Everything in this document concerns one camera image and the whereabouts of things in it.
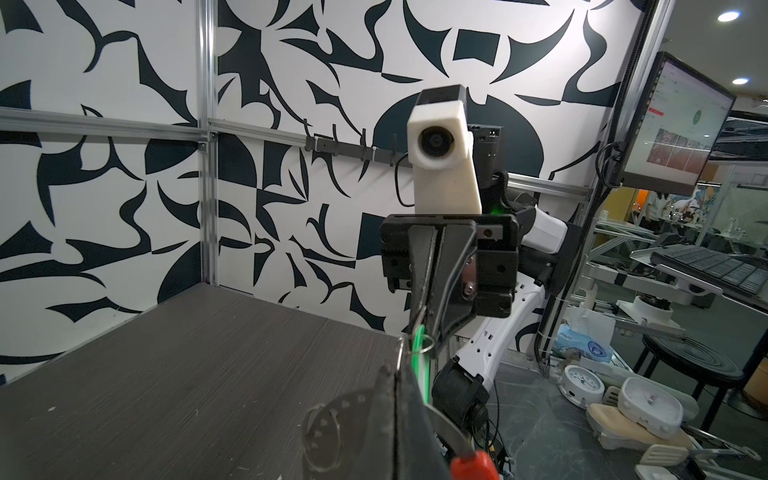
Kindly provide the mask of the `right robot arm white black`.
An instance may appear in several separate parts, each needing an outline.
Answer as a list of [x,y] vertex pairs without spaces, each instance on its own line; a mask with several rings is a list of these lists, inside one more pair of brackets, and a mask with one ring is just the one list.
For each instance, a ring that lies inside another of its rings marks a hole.
[[413,365],[426,403],[495,442],[487,402],[508,347],[532,338],[576,255],[579,226],[509,186],[501,130],[471,125],[482,211],[390,215],[380,227],[383,274],[410,293]]

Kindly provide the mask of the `large metal keyring red handle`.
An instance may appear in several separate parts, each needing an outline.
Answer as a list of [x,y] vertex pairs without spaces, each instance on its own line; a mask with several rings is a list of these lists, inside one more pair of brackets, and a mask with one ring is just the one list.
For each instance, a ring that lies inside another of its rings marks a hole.
[[[353,391],[310,409],[302,424],[302,470],[305,479],[342,479],[344,454],[353,452],[372,397],[371,389]],[[425,405],[450,479],[499,479],[488,453],[476,450],[470,438],[443,413]]]

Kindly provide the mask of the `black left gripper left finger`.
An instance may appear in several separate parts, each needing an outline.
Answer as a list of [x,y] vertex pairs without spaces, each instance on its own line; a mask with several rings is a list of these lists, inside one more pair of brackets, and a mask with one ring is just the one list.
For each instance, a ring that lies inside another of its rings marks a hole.
[[343,455],[342,479],[396,479],[396,374],[381,367],[353,452]]

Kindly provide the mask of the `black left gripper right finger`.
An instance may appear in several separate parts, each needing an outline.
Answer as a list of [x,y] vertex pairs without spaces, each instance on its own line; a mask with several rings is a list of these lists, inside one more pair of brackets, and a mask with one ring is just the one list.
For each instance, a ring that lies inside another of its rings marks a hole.
[[397,478],[451,478],[409,361],[397,372]]

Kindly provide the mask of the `green key tag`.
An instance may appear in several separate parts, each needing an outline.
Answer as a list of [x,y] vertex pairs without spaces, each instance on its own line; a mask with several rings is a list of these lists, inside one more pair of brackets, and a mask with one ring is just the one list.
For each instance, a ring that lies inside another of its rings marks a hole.
[[431,360],[429,352],[434,347],[434,341],[426,333],[424,325],[420,325],[413,334],[411,345],[411,363],[416,381],[425,404],[431,398]]

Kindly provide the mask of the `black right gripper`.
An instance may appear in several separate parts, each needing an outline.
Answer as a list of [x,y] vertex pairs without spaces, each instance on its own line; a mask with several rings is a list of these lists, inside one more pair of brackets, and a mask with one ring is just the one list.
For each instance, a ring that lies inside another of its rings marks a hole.
[[513,216],[390,215],[380,239],[388,288],[409,292],[409,329],[426,324],[433,354],[474,317],[511,313],[519,247]]

